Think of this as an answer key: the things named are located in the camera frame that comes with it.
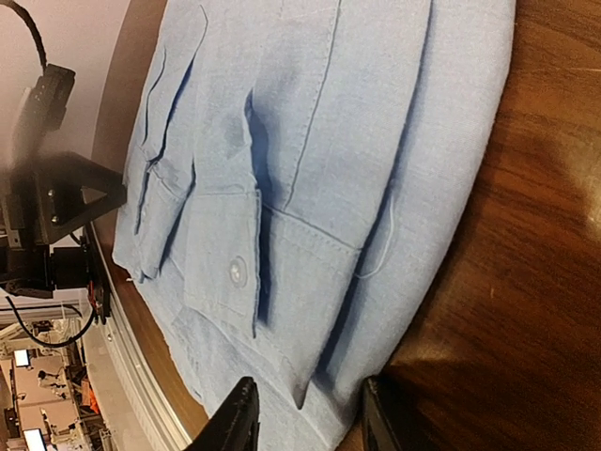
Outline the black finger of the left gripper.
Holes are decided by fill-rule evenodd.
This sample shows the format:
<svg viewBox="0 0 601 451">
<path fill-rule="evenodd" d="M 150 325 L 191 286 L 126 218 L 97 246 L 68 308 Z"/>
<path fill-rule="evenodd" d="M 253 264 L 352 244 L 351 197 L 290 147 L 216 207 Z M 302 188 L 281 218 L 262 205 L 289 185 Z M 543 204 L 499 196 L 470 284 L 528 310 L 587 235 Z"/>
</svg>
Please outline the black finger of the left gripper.
<svg viewBox="0 0 601 451">
<path fill-rule="evenodd" d="M 122 175 L 83 156 L 65 152 L 35 163 L 36 243 L 54 244 L 122 206 Z"/>
</svg>

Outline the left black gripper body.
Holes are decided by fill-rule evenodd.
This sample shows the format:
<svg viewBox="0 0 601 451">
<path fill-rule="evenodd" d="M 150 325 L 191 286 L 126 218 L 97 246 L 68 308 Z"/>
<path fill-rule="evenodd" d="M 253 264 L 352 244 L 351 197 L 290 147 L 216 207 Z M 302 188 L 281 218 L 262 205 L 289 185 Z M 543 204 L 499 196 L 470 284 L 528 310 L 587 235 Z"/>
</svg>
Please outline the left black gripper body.
<svg viewBox="0 0 601 451">
<path fill-rule="evenodd" d="M 34 159 L 1 170 L 1 288 L 12 296 L 52 297 L 49 245 L 39 231 L 42 167 Z"/>
</svg>

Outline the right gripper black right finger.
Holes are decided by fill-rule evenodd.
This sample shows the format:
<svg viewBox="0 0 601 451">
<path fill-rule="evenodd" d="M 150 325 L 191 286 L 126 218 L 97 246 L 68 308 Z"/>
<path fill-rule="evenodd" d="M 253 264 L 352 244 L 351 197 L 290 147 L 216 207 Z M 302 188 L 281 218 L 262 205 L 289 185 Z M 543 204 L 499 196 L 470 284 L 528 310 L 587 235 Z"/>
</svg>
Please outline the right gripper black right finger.
<svg viewBox="0 0 601 451">
<path fill-rule="evenodd" d="M 369 377 L 362 384 L 362 442 L 364 450 L 401 451 L 398 437 L 400 392 L 384 377 Z"/>
</svg>

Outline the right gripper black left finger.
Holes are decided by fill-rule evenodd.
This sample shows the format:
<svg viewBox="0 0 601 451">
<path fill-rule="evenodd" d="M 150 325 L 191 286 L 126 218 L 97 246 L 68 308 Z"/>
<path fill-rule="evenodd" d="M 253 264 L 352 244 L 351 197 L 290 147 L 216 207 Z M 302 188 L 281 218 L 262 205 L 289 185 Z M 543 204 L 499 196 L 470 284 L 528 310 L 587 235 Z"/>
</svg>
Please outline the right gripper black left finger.
<svg viewBox="0 0 601 451">
<path fill-rule="evenodd" d="M 259 394 L 254 379 L 241 378 L 186 451 L 258 449 Z"/>
</svg>

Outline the light blue long sleeve shirt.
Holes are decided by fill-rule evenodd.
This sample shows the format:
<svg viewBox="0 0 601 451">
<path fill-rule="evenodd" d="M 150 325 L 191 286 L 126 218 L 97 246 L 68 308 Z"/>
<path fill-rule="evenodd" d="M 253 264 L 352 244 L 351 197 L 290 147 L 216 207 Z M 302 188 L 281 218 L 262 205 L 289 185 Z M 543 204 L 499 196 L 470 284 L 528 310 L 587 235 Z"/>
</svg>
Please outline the light blue long sleeve shirt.
<svg viewBox="0 0 601 451">
<path fill-rule="evenodd" d="M 214 414 L 333 450 L 449 248 L 509 70 L 512 1 L 170 1 L 113 258 Z"/>
</svg>

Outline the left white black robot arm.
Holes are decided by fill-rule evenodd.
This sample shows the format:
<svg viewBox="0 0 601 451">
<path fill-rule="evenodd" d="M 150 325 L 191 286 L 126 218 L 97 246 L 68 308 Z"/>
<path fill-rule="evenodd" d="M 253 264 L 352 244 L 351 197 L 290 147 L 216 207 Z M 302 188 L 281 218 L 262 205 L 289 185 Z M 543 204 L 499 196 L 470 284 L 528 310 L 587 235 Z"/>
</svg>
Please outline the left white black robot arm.
<svg viewBox="0 0 601 451">
<path fill-rule="evenodd" d="M 92 279 L 87 243 L 51 246 L 126 202 L 120 173 L 71 152 L 1 173 L 1 288 L 50 299 Z"/>
</svg>

